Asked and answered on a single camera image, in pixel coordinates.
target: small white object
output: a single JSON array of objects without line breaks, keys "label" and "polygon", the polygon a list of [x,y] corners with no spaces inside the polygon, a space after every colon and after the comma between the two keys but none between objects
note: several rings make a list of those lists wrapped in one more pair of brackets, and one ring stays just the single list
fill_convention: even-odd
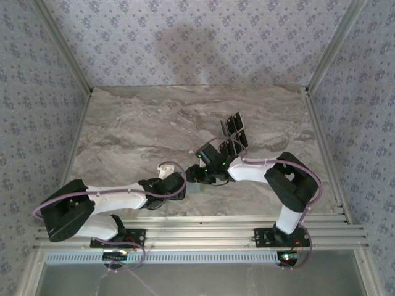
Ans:
[{"label": "small white object", "polygon": [[161,165],[158,166],[159,171],[159,178],[165,179],[166,177],[170,176],[175,171],[174,165]]},{"label": "small white object", "polygon": [[281,208],[280,217],[276,222],[276,226],[279,230],[283,231],[285,234],[291,234],[294,232],[299,220],[301,219],[303,213],[298,213],[290,210],[289,208]]}]

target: black mounting bracket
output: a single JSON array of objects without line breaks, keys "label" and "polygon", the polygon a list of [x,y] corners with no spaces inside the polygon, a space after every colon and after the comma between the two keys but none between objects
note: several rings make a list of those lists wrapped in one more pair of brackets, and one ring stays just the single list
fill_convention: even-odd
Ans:
[{"label": "black mounting bracket", "polygon": [[[146,230],[145,229],[126,229],[126,234],[123,240],[120,242],[135,242],[141,246],[144,247],[144,242],[146,239]],[[135,249],[135,246],[132,245],[112,245],[111,241],[109,241],[108,244],[99,242],[98,240],[91,239],[91,245],[90,247],[92,249],[103,249],[104,247],[111,247],[111,248],[116,248],[116,249]]]},{"label": "black mounting bracket", "polygon": [[273,228],[255,228],[251,240],[257,248],[310,247],[308,234],[300,227],[295,229],[285,244],[275,239]]}]

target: blue patterned wall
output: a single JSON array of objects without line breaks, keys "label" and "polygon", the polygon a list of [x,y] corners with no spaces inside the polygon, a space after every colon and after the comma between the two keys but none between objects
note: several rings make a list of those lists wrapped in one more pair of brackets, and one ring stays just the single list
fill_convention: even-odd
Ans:
[{"label": "blue patterned wall", "polygon": [[31,211],[59,185],[86,96],[30,3],[2,0],[0,10],[0,295],[13,295]]},{"label": "blue patterned wall", "polygon": [[395,295],[395,2],[368,1],[314,94],[351,211]]},{"label": "blue patterned wall", "polygon": [[44,0],[91,86],[305,85],[348,1]]}]

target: glass panel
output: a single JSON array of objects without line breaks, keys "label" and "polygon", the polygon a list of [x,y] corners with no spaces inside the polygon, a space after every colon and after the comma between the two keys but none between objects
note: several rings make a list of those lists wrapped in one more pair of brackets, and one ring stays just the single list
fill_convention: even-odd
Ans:
[{"label": "glass panel", "polygon": [[[274,265],[143,265],[135,273],[160,296],[366,295],[353,251],[315,251],[302,269]],[[129,273],[104,265],[46,266],[36,296],[152,296]]]}]

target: marble tabletop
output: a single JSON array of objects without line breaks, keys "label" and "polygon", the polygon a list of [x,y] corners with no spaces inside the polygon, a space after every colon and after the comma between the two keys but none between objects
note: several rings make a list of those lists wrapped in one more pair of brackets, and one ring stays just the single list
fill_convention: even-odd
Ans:
[{"label": "marble tabletop", "polygon": [[[221,135],[220,120],[239,111],[249,158],[294,154],[323,181],[312,213],[332,213],[336,201],[298,86],[134,86],[95,88],[83,122],[70,179],[92,186],[123,186],[155,178],[157,165],[199,163],[194,151]],[[129,216],[274,215],[281,202],[270,186],[241,181],[204,186],[160,209],[121,211]]]}]

